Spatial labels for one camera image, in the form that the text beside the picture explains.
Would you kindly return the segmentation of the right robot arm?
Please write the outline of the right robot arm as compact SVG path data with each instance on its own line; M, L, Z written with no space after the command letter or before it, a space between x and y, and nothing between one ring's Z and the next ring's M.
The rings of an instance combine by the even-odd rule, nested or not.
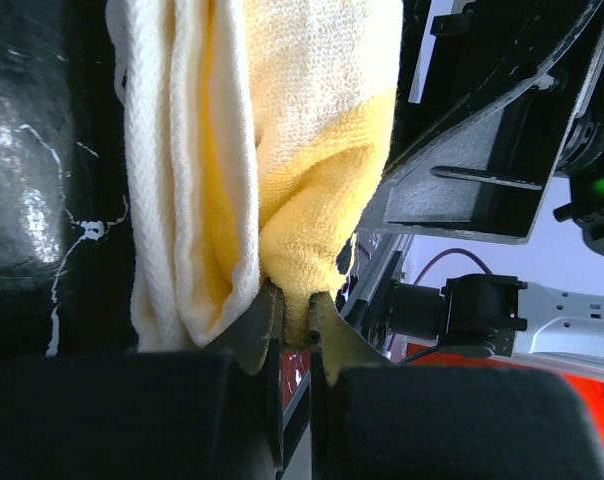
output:
M604 296L487 269L441 288L398 280L414 235L529 240L551 181L604 257L604 1L471 1L431 16L405 3L395 127L360 226L379 233L343 312L375 347L431 351L604 380Z

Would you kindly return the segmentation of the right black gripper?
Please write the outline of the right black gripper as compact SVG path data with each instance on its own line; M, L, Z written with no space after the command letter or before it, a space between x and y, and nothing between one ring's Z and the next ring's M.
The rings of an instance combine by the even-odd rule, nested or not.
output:
M604 255L604 1L404 3L395 125L361 226L524 243L551 181L558 221Z

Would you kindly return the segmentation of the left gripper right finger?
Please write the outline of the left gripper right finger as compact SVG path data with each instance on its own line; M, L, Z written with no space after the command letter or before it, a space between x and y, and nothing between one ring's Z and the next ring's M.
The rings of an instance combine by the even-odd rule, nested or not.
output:
M525 368L396 366L338 314L309 306L316 479L603 479L577 392Z

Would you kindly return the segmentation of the yellow towel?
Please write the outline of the yellow towel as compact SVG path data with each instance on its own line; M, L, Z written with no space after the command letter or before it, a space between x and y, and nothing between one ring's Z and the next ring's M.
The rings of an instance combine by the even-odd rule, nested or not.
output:
M285 340L307 341L317 293L388 157L399 1L111 1L142 351L203 347L264 281Z

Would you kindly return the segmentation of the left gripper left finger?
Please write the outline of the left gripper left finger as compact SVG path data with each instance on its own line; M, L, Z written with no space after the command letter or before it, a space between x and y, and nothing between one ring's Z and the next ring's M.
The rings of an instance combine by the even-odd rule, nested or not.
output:
M0 367L0 479L272 479L283 463L280 291L200 350Z

